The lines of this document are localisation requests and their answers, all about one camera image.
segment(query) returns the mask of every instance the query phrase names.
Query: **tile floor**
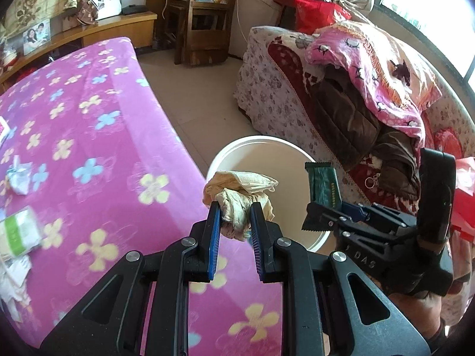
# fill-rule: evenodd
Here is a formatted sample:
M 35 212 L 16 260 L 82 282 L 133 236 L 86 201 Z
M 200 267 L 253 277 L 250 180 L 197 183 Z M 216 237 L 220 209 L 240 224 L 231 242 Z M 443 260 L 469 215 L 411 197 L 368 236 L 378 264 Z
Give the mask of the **tile floor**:
M 228 58 L 223 64 L 191 68 L 175 65 L 173 50 L 144 54 L 138 60 L 158 102 L 204 176 L 225 145 L 258 134 L 233 99 L 240 60 Z

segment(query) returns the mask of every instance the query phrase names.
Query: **bucket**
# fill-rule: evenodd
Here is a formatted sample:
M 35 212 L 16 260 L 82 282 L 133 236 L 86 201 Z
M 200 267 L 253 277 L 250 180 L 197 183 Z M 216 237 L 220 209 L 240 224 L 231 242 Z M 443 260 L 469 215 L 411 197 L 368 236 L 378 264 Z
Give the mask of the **bucket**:
M 247 136 L 224 147 L 213 159 L 206 180 L 217 171 L 250 171 L 279 181 L 269 195 L 275 218 L 284 237 L 316 252 L 330 232 L 305 232 L 303 220 L 310 202 L 310 188 L 305 162 L 314 160 L 305 151 L 272 136 Z

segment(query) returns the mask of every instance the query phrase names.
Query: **pink floral tablecloth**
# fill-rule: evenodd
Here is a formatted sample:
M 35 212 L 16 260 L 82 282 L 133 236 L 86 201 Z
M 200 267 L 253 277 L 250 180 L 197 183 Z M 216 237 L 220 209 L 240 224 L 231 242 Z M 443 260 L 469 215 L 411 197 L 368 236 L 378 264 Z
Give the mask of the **pink floral tablecloth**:
M 99 42 L 41 68 L 0 98 L 14 155 L 32 162 L 30 193 L 0 181 L 7 215 L 30 205 L 44 224 L 31 253 L 18 332 L 38 347 L 127 251 L 165 249 L 207 216 L 204 179 L 157 103 L 129 39 Z M 252 247 L 222 239 L 210 284 L 192 284 L 189 354 L 280 354 L 280 285 L 262 284 Z

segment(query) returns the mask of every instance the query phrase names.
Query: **silver bolt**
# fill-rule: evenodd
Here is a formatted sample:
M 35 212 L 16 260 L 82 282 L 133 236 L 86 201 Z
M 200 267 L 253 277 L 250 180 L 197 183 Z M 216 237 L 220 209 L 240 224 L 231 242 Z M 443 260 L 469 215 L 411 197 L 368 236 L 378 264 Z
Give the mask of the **silver bolt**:
M 125 254 L 125 259 L 129 261 L 130 263 L 137 261 L 139 258 L 140 258 L 140 253 L 136 251 Z
M 346 261 L 346 254 L 343 252 L 334 252 L 332 254 L 332 257 L 335 261 L 338 261 L 339 263 Z
M 287 246 L 290 246 L 291 243 L 292 243 L 292 241 L 289 240 L 288 238 L 285 238 L 285 237 L 279 238 L 277 240 L 277 245 L 282 246 L 284 248 L 286 248 Z
M 193 237 L 185 237 L 181 240 L 181 244 L 183 246 L 190 247 L 196 244 L 196 240 Z

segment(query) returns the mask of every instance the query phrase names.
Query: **keychain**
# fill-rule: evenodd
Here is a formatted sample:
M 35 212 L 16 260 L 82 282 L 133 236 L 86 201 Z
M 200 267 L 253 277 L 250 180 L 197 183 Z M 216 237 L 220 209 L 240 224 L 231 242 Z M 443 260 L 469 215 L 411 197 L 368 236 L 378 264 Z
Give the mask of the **keychain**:
M 367 189 L 372 189 L 374 186 L 378 187 L 378 178 L 380 173 L 375 174 L 373 177 L 368 177 L 364 181 L 364 185 Z

